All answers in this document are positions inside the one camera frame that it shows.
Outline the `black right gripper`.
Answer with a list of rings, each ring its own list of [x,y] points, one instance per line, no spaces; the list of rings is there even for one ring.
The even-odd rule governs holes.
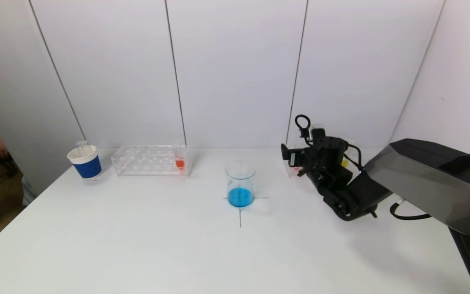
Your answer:
[[[282,160],[288,160],[288,164],[298,174],[312,172],[317,167],[317,152],[312,148],[288,149],[285,144],[280,145]]]

